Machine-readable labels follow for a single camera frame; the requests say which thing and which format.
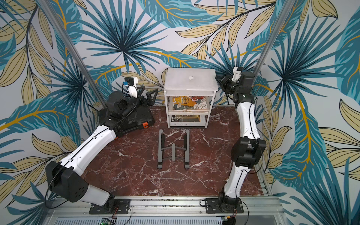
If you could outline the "silver laptop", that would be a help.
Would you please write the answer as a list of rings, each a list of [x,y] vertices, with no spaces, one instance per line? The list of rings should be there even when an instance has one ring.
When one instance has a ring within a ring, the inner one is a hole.
[[[165,90],[217,91],[218,84],[214,69],[168,68]]]

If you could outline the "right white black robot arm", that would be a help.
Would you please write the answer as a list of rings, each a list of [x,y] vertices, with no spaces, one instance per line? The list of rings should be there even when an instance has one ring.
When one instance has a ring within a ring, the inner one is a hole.
[[[240,138],[231,150],[232,169],[218,198],[221,212],[233,212],[241,204],[240,192],[251,168],[258,164],[266,148],[255,119],[255,96],[251,93],[255,75],[243,72],[235,67],[233,75],[227,75],[220,81],[220,87],[226,95],[232,95],[236,113],[240,122]]]

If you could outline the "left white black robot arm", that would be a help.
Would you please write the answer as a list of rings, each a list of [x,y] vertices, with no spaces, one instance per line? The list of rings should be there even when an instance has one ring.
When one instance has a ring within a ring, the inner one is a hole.
[[[99,113],[99,126],[76,150],[60,162],[46,166],[47,191],[69,202],[87,202],[110,212],[116,207],[114,195],[87,183],[81,176],[90,162],[113,140],[132,131],[154,125],[150,107],[155,104],[158,90],[142,96],[144,86],[129,86],[128,94],[115,91]]]

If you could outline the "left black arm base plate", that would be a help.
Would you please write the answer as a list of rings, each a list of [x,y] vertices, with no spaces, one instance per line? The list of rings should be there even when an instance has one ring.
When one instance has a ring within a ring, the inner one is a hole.
[[[125,215],[128,214],[130,202],[131,202],[130,199],[112,198],[108,200],[104,206],[91,204],[89,214],[90,215],[105,215],[105,214]]]

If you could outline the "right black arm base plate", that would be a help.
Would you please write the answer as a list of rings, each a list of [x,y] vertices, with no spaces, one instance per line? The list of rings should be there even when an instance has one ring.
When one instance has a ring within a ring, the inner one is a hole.
[[[206,198],[205,210],[207,214],[231,214],[231,213],[243,213],[243,205],[239,198],[220,199],[218,198]]]

